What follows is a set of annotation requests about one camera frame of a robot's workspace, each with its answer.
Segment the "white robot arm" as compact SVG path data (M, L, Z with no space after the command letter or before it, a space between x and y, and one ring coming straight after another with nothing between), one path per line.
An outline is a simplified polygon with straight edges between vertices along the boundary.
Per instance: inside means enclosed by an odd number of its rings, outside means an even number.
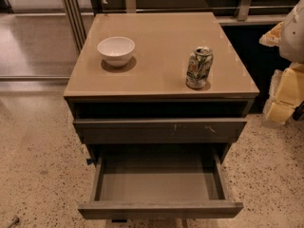
M279 55L291 62L283 71L275 71L263 109L265 122L283 125L304 102L304 0L259 42L278 47Z

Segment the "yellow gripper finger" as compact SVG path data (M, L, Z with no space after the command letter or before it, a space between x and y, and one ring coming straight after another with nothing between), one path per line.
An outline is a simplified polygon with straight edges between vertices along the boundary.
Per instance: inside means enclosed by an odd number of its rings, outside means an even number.
M304 65L291 63L284 70L276 69L271 79L265 118L285 124L295 109L304 102Z
M281 38L282 26L282 22L275 25L260 37L259 42L266 47L278 47Z

